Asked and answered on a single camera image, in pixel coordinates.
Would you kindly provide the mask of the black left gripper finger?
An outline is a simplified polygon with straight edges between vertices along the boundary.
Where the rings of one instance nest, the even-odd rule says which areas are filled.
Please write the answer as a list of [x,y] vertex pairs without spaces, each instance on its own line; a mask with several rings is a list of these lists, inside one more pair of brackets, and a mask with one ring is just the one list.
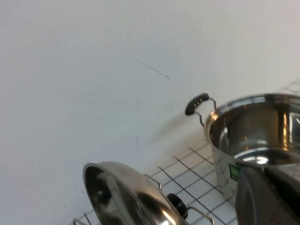
[[277,168],[244,167],[235,209],[239,225],[298,225],[300,181]]

